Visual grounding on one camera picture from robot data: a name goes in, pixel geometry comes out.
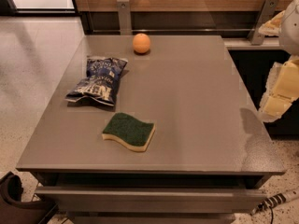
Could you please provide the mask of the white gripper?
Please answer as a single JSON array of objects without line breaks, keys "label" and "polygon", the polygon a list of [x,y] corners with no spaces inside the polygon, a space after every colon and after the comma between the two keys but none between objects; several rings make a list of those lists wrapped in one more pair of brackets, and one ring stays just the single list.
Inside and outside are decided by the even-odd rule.
[{"label": "white gripper", "polygon": [[261,35],[278,36],[280,46],[291,54],[285,63],[274,62],[269,71],[260,107],[263,122],[280,119],[299,98],[299,0],[293,0],[258,29]]}]

